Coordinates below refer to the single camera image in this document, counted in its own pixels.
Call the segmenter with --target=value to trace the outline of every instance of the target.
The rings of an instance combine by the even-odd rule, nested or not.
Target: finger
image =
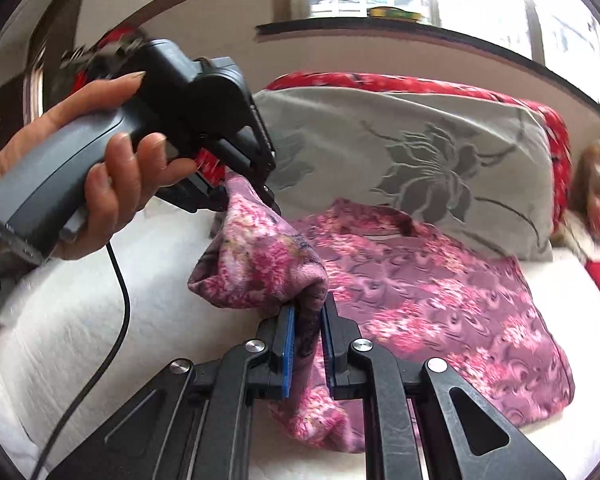
[[[96,164],[90,169],[84,184],[84,197],[89,210],[87,227],[74,242],[59,245],[56,254],[65,260],[76,260],[103,248],[116,230],[118,198],[105,164]]]
[[[107,143],[104,162],[118,197],[118,225],[122,229],[138,210],[142,176],[138,160],[127,134],[116,134]]]
[[[88,83],[21,129],[5,147],[6,161],[18,161],[33,147],[74,119],[96,110],[117,108],[140,88],[144,72]]]
[[[178,158],[167,164],[165,140],[163,134],[151,134],[138,144],[137,156],[142,173],[139,208],[143,208],[161,187],[172,186],[198,169],[190,158]]]
[[[142,191],[138,209],[142,209],[160,187],[160,174],[167,167],[166,138],[163,134],[149,134],[138,144],[136,157],[142,175]]]
[[[160,174],[160,187],[173,186],[186,176],[195,173],[198,165],[190,158],[177,158],[172,160]]]

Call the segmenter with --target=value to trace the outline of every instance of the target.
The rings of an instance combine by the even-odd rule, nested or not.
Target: white bedsheet
[[[153,199],[113,240],[132,299],[128,337],[51,455],[62,460],[142,384],[176,357],[202,362],[253,335],[254,312],[222,311],[191,294],[186,279],[209,240],[212,215],[189,215]],[[573,369],[573,403],[527,436],[564,472],[584,480],[600,460],[600,293],[566,250],[523,272],[549,330]],[[109,351],[122,300],[106,252],[60,263],[21,284],[0,330],[0,376],[33,442],[43,444],[62,411]],[[251,480],[362,480],[361,455],[309,449],[256,407]]]

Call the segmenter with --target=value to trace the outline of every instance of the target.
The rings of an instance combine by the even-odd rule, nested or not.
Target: fingernail
[[[166,143],[167,138],[163,134],[160,134],[160,136],[162,138],[160,140],[156,140],[155,144],[151,147],[151,149],[154,152],[158,151],[158,157],[160,159],[160,167],[166,168],[167,167],[167,152],[165,150],[165,143]]]
[[[123,76],[120,76],[118,79],[139,79],[140,81],[142,81],[142,78],[144,78],[146,72],[142,71],[142,72],[132,72],[131,74],[126,74]]]
[[[96,181],[98,186],[102,189],[109,189],[109,173],[107,172],[107,167],[103,163],[98,164],[96,169]]]
[[[134,149],[131,146],[131,138],[129,134],[121,134],[116,140],[115,146],[116,156],[121,160],[133,160],[136,156]]]

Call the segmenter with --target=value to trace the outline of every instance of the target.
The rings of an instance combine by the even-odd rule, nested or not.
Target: metal rivet
[[[369,352],[374,347],[374,344],[369,339],[356,339],[351,346],[358,352]]]
[[[258,352],[262,352],[266,348],[266,345],[264,344],[264,341],[252,339],[251,341],[247,341],[244,344],[244,347],[247,349],[247,352],[257,354]]]
[[[441,374],[446,370],[447,365],[444,359],[434,357],[433,359],[429,359],[429,361],[427,361],[427,367],[429,367],[429,370],[431,370],[432,372]]]
[[[180,375],[185,374],[191,368],[191,363],[186,359],[176,359],[169,365],[169,370],[172,374]]]

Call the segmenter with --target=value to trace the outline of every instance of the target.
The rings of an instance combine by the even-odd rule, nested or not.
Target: handheld device
[[[262,201],[277,207],[265,182],[275,153],[240,69],[229,57],[190,60],[172,41],[133,44],[112,76],[145,71],[137,94],[118,110],[88,114],[37,146],[0,179],[0,240],[26,260],[43,263],[60,237],[86,221],[84,182],[104,160],[107,141],[127,132],[137,144],[162,132],[177,156],[205,150],[245,176]],[[158,195],[189,211],[224,211],[217,181],[196,172]]]

